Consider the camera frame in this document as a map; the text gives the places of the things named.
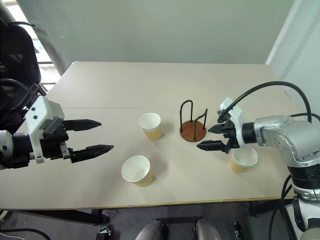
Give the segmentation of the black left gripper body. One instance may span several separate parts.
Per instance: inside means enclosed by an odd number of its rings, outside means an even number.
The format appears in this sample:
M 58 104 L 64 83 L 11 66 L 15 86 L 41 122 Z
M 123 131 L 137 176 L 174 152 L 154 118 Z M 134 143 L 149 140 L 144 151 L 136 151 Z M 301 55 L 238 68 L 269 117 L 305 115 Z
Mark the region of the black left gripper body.
M 53 133 L 44 132 L 40 140 L 43 156 L 47 159 L 69 159 L 70 152 L 66 145 L 69 140 L 67 131 L 73 130 L 73 121 L 64 120 Z

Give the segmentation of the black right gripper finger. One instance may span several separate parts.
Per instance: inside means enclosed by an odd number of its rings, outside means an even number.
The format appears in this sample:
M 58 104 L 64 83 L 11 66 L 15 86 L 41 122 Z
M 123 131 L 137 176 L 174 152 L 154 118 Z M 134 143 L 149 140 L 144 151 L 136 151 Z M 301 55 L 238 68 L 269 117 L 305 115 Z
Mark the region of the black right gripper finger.
M 209 133 L 214 134 L 223 134 L 224 133 L 224 124 L 216 124 L 207 130 Z
M 203 151 L 225 152 L 226 145 L 221 140 L 204 140 L 196 145 Z

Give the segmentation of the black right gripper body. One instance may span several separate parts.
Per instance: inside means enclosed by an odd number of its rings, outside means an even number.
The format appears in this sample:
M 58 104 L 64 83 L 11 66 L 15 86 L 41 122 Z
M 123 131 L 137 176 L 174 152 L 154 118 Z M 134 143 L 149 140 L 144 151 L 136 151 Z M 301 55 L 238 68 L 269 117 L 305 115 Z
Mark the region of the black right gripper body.
M 222 148 L 225 154 L 229 154 L 231 149 L 239 149 L 240 145 L 237 139 L 237 131 L 235 124 L 231 120 L 219 124 L 218 129 L 223 136 L 228 139 L 227 143 Z

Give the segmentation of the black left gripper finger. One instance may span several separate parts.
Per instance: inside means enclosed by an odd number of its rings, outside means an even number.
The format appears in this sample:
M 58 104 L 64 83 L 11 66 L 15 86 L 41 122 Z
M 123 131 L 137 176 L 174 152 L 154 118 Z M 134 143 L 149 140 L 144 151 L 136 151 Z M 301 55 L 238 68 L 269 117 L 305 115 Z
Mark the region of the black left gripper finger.
M 90 130 L 102 125 L 100 122 L 91 119 L 64 120 L 62 124 L 66 131 L 75 132 Z
M 85 149 L 76 150 L 76 151 L 74 151 L 72 148 L 68 148 L 68 151 L 69 151 L 68 158 L 71 160 L 71 163 L 78 163 L 78 162 L 97 158 L 103 154 L 108 153 L 113 148 L 114 148 L 114 145 L 105 145 L 105 144 L 88 146 Z

